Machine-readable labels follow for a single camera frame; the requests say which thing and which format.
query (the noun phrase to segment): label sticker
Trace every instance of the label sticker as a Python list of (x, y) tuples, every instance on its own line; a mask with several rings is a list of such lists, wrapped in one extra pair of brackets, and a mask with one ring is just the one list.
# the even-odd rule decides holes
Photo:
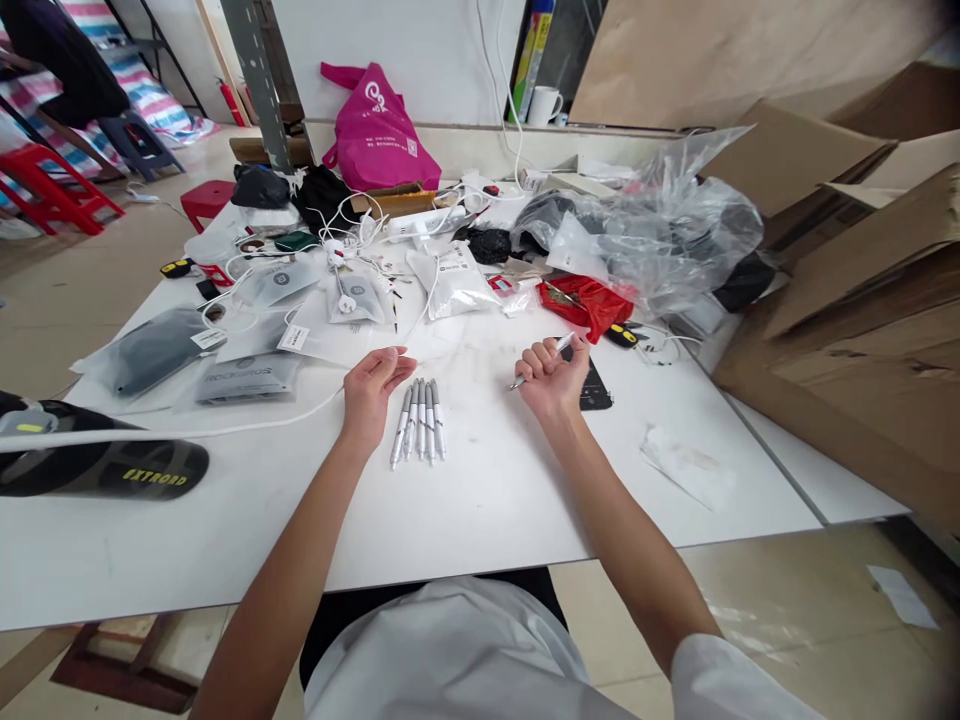
[(223, 342), (226, 337), (227, 334), (223, 330), (210, 328), (209, 330), (204, 330), (202, 333), (191, 336), (190, 339), (199, 345), (201, 350), (206, 350)]
[(310, 328), (305, 328), (302, 325), (291, 325), (283, 334), (283, 339), (280, 340), (280, 348), (283, 350), (301, 350), (309, 334)]

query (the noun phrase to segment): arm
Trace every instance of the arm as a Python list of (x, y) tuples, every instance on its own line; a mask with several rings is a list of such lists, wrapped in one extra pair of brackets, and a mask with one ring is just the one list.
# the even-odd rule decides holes
[(589, 348), (573, 339), (573, 360), (547, 338), (523, 353), (520, 394), (536, 415), (566, 472), (594, 551), (660, 669), (669, 677), (680, 642), (695, 633), (720, 636), (693, 576), (650, 516), (620, 482), (580, 413)]
[(344, 378), (340, 436), (230, 621), (192, 718), (273, 717), (317, 612), (353, 491), (383, 438), (387, 401), (416, 368), (398, 350), (406, 348), (370, 353)]

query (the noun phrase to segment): white cup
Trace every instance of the white cup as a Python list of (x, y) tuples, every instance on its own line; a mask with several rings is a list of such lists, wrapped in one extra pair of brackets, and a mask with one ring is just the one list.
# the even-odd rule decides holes
[(547, 123), (560, 114), (563, 107), (563, 95), (556, 88), (537, 85), (533, 89), (533, 99), (527, 113), (527, 125), (546, 127)]

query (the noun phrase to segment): red plastic chair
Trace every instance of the red plastic chair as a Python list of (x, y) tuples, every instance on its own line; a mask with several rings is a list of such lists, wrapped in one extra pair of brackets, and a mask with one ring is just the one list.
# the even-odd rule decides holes
[[(63, 168), (77, 181), (79, 187), (64, 187), (55, 182), (40, 167), (41, 163), (48, 160)], [(0, 181), (0, 190), (47, 235), (57, 234), (50, 227), (53, 221), (73, 223), (88, 235), (99, 235), (103, 232), (103, 225), (94, 219), (96, 212), (108, 207), (120, 217), (124, 214), (106, 195), (74, 170), (70, 163), (43, 145), (31, 143), (0, 155), (0, 171), (23, 185), (33, 195), (33, 201), (25, 200)]]
[(203, 232), (200, 218), (215, 218), (230, 202), (230, 198), (233, 197), (233, 189), (236, 186), (236, 183), (226, 180), (208, 180), (180, 196), (183, 211), (190, 218), (190, 222), (193, 223), (197, 232)]

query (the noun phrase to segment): sleeve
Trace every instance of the sleeve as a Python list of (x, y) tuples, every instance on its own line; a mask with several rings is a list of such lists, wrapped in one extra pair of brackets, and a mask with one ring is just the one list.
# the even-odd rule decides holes
[(673, 656), (675, 720), (823, 720), (723, 638), (691, 635)]

